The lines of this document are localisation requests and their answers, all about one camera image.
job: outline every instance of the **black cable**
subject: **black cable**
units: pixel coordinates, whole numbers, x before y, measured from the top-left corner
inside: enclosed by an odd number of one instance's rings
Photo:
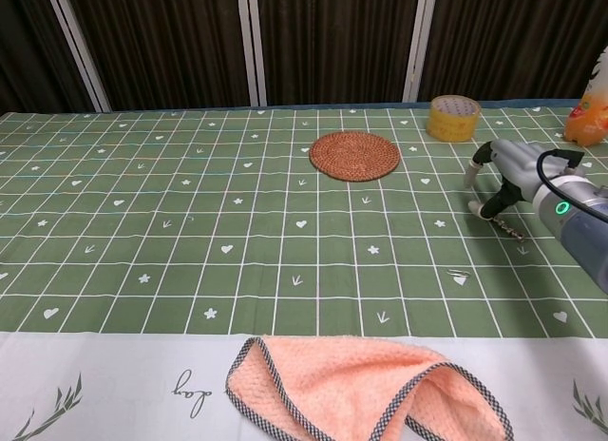
[[[544,153],[542,153],[539,156],[539,159],[536,162],[536,171],[538,172],[542,183],[545,186],[547,186],[547,188],[549,188],[549,190],[551,192],[553,192],[556,196],[558,196],[560,199],[562,199],[564,201],[568,201],[573,206],[578,208],[580,211],[584,211],[588,215],[591,215],[594,218],[596,218],[597,220],[608,223],[607,216],[602,215],[597,210],[594,210],[593,208],[588,207],[584,203],[577,201],[576,199],[573,199],[572,197],[568,196],[565,192],[563,192],[562,190],[557,188],[557,186],[555,186],[553,183],[551,183],[549,181],[549,179],[546,177],[546,175],[544,174],[544,172],[542,171],[542,162],[545,160],[545,158],[547,158],[549,156],[556,156],[558,158],[563,158],[568,161],[568,167],[576,168],[579,165],[580,160],[582,159],[582,154],[583,153],[581,153],[579,151],[570,151],[567,149],[557,149],[557,148],[550,149],[548,151],[545,151]]]

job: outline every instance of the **checkered trim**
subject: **checkered trim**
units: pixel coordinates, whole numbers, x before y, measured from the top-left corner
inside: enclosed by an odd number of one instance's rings
[[[225,384],[226,393],[227,393],[230,401],[233,403],[233,405],[235,405],[235,407],[238,409],[238,411],[241,414],[243,414],[245,417],[247,417],[249,420],[251,420],[254,424],[256,424],[263,431],[265,431],[266,433],[271,435],[274,439],[279,440],[279,441],[297,441],[296,438],[294,438],[290,434],[286,433],[282,429],[278,428],[277,426],[275,426],[274,424],[272,424],[265,418],[261,417],[254,410],[249,408],[245,403],[243,403],[240,399],[238,399],[238,397],[230,390],[230,386],[229,386],[230,376],[240,366],[240,364],[243,362],[243,360],[245,359],[245,357],[247,356],[247,354],[249,353],[251,348],[254,346],[254,344],[256,344],[260,348],[262,355],[264,357],[264,360],[266,361],[266,365],[268,366],[268,370],[271,373],[271,376],[275,383],[276,389],[278,390],[278,393],[281,397],[281,400],[283,401],[283,404],[285,405],[287,410],[290,412],[290,414],[294,417],[294,419],[311,436],[313,436],[315,440],[333,441],[333,439],[331,437],[329,437],[326,433],[324,433],[319,428],[317,428],[315,425],[313,425],[294,405],[293,401],[290,399],[290,397],[285,392],[280,375],[278,374],[275,363],[270,356],[270,351],[266,347],[264,340],[259,336],[251,337],[251,338],[247,339],[247,341],[245,341],[245,344],[243,345],[240,352],[238,353],[237,358],[236,358],[235,362],[233,363],[232,367],[230,368],[230,371],[228,372],[228,376],[226,377],[226,384]],[[450,363],[450,362],[436,363],[433,366],[428,367],[423,372],[414,376],[404,387],[402,387],[401,390],[399,391],[399,393],[389,403],[389,406],[384,411],[384,413],[380,417],[380,420],[374,427],[373,432],[370,435],[370,441],[381,441],[381,438],[382,438],[384,431],[386,430],[390,420],[394,417],[395,413],[397,412],[397,410],[399,409],[399,407],[401,406],[403,401],[408,397],[409,393],[430,373],[432,373],[433,371],[435,371],[439,368],[443,368],[443,367],[448,367],[448,368],[458,372],[469,383],[471,383],[471,385],[473,385],[473,387],[475,387],[475,389],[477,389],[482,394],[485,401],[489,404],[489,406],[492,408],[494,413],[496,413],[498,415],[499,419],[501,420],[501,423],[503,424],[504,433],[505,433],[504,441],[513,441],[513,439],[514,439],[513,438],[513,429],[511,427],[511,424],[510,424],[506,414],[504,413],[503,408],[501,408],[500,404],[496,401],[494,396],[484,386],[484,384],[482,384],[482,382],[479,381],[479,379],[477,379],[475,376],[473,376],[471,373],[469,373],[464,368],[462,368],[456,364]],[[411,416],[407,416],[405,423],[414,432],[416,432],[418,435],[420,435],[423,439],[426,439],[427,441],[446,441],[441,436],[433,433],[428,428],[419,424]]]

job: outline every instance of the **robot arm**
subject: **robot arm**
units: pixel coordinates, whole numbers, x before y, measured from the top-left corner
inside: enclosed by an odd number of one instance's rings
[[[491,220],[518,201],[533,204],[542,223],[598,287],[608,294],[608,188],[597,187],[579,169],[583,153],[536,144],[495,140],[482,145],[465,171],[471,187],[486,163],[494,163],[503,185],[470,211]]]

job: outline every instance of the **green indicator light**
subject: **green indicator light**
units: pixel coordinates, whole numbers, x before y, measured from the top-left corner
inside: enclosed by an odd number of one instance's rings
[[[570,203],[568,203],[567,201],[561,201],[560,203],[557,204],[557,206],[555,207],[555,212],[558,215],[563,215],[565,214],[568,210],[570,209]]]

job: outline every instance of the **yellow tape roll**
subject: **yellow tape roll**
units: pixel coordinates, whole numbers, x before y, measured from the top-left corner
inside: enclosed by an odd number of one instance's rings
[[[473,137],[482,108],[464,96],[439,96],[430,103],[427,133],[442,142],[465,142]]]

